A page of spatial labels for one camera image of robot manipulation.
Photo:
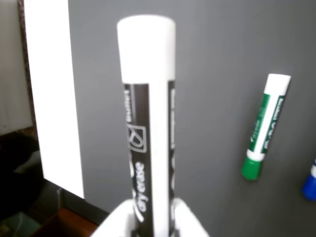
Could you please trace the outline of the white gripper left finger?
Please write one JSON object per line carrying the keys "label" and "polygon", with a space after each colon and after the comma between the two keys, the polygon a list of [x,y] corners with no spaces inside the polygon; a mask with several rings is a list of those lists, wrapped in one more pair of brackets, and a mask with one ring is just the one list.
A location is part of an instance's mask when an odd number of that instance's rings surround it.
{"label": "white gripper left finger", "polygon": [[119,204],[91,237],[131,237],[135,230],[135,216],[132,199]]}

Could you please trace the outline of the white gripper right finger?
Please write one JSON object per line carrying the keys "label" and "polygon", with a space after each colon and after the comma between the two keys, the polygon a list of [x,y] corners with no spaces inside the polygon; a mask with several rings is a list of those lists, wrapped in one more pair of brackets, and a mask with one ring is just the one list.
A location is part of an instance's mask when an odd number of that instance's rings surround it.
{"label": "white gripper right finger", "polygon": [[209,233],[182,199],[176,198],[174,204],[178,237],[209,237]]}

